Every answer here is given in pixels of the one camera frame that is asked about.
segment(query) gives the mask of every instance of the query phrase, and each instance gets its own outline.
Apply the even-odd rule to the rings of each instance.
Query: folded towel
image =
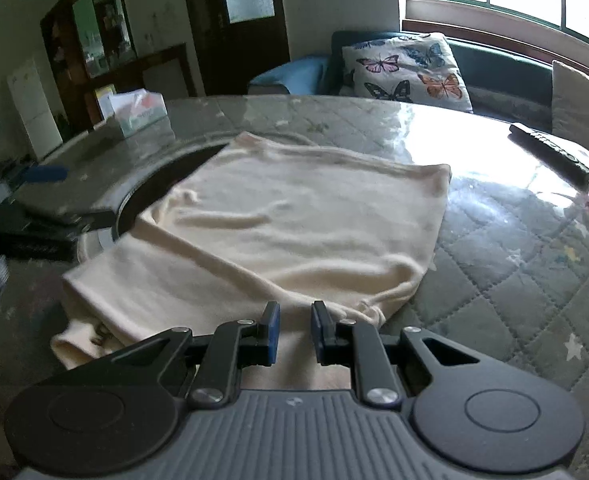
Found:
[[[347,387],[346,368],[316,364],[310,304],[382,325],[430,264],[449,178],[444,164],[241,134],[65,275],[70,325],[52,348],[71,368],[173,326],[258,319],[276,300],[277,363],[246,370],[244,386]]]

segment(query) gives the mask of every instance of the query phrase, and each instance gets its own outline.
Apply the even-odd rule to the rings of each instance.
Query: sofa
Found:
[[[250,81],[248,94],[338,95],[343,84],[343,46],[413,34],[337,31],[329,56],[304,57],[262,73]],[[446,39],[475,114],[551,132],[551,65],[472,41]]]

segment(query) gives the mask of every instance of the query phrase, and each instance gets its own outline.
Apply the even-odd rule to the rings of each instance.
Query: tissue box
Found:
[[[143,89],[113,94],[109,100],[113,113],[95,130],[111,139],[127,139],[168,114],[163,96]]]

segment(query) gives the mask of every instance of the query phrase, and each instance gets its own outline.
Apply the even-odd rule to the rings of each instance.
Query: beige pillow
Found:
[[[589,150],[589,76],[552,62],[552,134]]]

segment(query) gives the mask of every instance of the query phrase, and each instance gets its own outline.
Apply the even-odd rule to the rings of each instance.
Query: wooden door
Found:
[[[186,0],[208,95],[245,94],[290,60],[282,0]]]

